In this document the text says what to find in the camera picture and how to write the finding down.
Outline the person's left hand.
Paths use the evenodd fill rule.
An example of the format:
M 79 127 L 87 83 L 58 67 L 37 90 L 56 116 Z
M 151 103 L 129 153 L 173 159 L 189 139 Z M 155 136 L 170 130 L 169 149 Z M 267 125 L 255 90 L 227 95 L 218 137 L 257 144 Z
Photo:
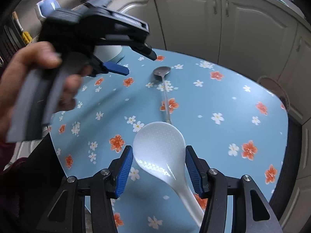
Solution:
M 56 54 L 54 47 L 48 42 L 29 44 L 13 56 L 1 77 L 1 140 L 6 140 L 13 108 L 29 71 L 32 68 L 57 68 L 61 62 L 61 58 Z M 69 75 L 66 78 L 56 108 L 57 111 L 74 109 L 76 105 L 74 97 L 82 84 L 82 78 L 91 72 L 91 66 L 84 66 L 78 73 Z

